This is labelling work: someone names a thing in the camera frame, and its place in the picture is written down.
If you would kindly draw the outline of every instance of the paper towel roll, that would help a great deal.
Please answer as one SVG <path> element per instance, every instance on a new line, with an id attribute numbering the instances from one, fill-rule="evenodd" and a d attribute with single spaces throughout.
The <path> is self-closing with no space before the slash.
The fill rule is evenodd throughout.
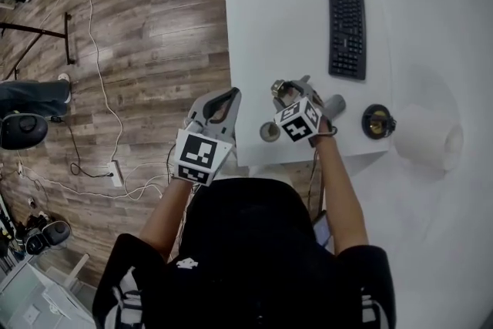
<path id="1" fill-rule="evenodd" d="M 460 158 L 464 135 L 457 120 L 410 105 L 396 116 L 394 145 L 412 162 L 451 170 Z"/>

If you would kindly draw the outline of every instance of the wooden floor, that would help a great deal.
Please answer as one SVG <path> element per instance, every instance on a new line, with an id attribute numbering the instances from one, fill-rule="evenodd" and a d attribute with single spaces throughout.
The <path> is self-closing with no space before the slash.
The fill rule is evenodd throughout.
<path id="1" fill-rule="evenodd" d="M 38 26 L 56 0 L 32 0 L 15 11 L 0 14 L 0 20 Z M 116 159 L 123 176 L 140 163 L 166 160 L 176 131 L 183 124 L 194 100 L 214 89 L 230 86 L 225 0 L 92 0 L 92 34 L 99 46 L 99 64 L 110 106 L 123 123 Z M 70 47 L 76 64 L 67 66 L 63 41 L 43 37 L 21 64 L 20 79 L 49 81 L 61 72 L 72 79 L 72 102 L 67 122 L 72 125 L 82 166 L 90 173 L 105 173 L 114 148 L 119 123 L 106 109 L 98 73 L 96 50 L 88 36 L 88 0 L 61 0 L 44 29 L 63 30 L 63 12 L 72 15 Z M 5 32 L 0 41 L 3 72 L 14 64 L 33 34 Z M 43 144 L 20 152 L 25 166 L 38 174 L 79 192 L 112 196 L 122 189 L 110 179 L 73 176 L 69 164 L 75 151 L 63 124 L 50 124 Z M 4 168 L 16 168 L 17 153 L 1 152 Z M 307 196 L 310 163 L 288 166 L 296 189 Z M 165 166 L 143 166 L 129 178 L 129 186 L 142 186 L 150 177 L 163 174 Z M 166 178 L 156 183 L 163 189 Z M 66 219 L 72 236 L 63 250 L 43 257 L 45 264 L 70 270 L 84 253 L 90 255 L 81 278 L 97 285 L 115 238 L 138 233 L 158 201 L 158 193 L 147 190 L 142 199 L 108 199 L 77 195 L 60 186 L 42 182 L 43 190 L 16 174 L 0 182 L 2 195 L 16 220 L 30 213 L 34 197 L 39 206 Z M 318 186 L 314 185 L 313 196 Z"/>

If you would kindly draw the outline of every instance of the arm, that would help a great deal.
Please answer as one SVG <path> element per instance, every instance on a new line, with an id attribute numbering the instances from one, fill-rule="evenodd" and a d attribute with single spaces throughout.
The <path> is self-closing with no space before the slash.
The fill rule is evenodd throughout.
<path id="1" fill-rule="evenodd" d="M 173 179 L 151 217 L 140 231 L 140 239 L 157 250 L 165 262 L 168 260 L 175 243 L 179 223 L 183 217 L 183 211 L 185 211 L 191 190 L 192 183 Z"/>
<path id="2" fill-rule="evenodd" d="M 320 132 L 328 131 L 323 120 Z M 336 140 L 329 136 L 318 136 L 315 146 L 322 166 L 327 218 L 330 231 L 334 235 L 336 255 L 350 247 L 367 245 L 363 211 L 344 168 Z"/>

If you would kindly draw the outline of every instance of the black keyboard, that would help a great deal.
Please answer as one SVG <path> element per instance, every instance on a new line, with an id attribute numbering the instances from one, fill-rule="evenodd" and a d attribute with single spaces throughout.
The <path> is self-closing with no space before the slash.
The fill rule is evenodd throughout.
<path id="1" fill-rule="evenodd" d="M 329 74 L 364 80 L 367 73 L 364 0 L 330 0 Z"/>

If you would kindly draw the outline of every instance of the white desk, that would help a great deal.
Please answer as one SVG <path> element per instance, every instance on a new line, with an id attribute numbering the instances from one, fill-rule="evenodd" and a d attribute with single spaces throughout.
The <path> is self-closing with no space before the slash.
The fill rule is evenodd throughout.
<path id="1" fill-rule="evenodd" d="M 322 99 L 340 93 L 347 110 L 335 122 L 343 156 L 386 151 L 388 139 L 368 139 L 361 129 L 363 111 L 380 103 L 391 108 L 391 64 L 381 0 L 365 0 L 367 80 L 329 76 L 329 0 L 226 0 L 231 82 L 242 92 L 236 121 L 241 166 L 310 160 L 308 141 L 292 143 L 286 134 L 265 143 L 262 124 L 273 119 L 270 87 L 277 79 L 311 76 Z"/>

